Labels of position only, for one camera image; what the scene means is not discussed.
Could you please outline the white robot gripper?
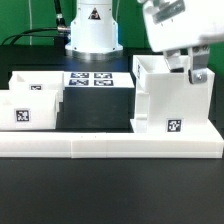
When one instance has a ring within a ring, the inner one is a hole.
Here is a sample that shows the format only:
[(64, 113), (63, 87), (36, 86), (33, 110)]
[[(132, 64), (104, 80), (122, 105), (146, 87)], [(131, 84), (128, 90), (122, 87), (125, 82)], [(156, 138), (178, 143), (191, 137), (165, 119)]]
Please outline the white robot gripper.
[(189, 81), (207, 81), (209, 44), (224, 41), (224, 0), (137, 0), (150, 47), (164, 52), (171, 72), (183, 72), (181, 51), (189, 48)]

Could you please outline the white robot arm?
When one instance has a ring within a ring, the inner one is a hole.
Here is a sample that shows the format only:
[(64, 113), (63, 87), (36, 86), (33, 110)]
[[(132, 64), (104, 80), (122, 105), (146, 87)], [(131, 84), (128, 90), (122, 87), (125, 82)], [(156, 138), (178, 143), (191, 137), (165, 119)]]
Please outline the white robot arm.
[[(151, 49), (161, 52), (172, 72), (180, 72), (181, 51), (190, 57), (190, 82), (207, 80), (209, 46), (224, 42), (224, 0), (137, 0)], [(70, 55), (94, 60), (123, 47), (118, 23), (112, 16), (112, 0), (77, 0), (77, 14), (70, 24)]]

